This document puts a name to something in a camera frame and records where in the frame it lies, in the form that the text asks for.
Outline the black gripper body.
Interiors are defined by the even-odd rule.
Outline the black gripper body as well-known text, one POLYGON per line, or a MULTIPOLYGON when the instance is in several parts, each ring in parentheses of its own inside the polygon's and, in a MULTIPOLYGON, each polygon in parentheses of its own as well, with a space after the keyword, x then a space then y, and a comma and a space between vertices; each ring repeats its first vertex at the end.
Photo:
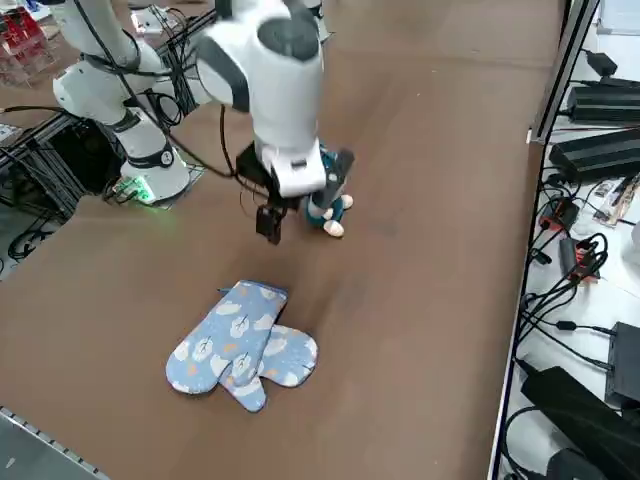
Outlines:
POLYGON ((267 172, 258 160, 254 143, 250 143, 236 156, 236 171, 242 179, 264 190, 263 196, 270 205, 288 210, 297 210, 299 208, 299 197, 284 198, 280 195, 275 178, 267 172))

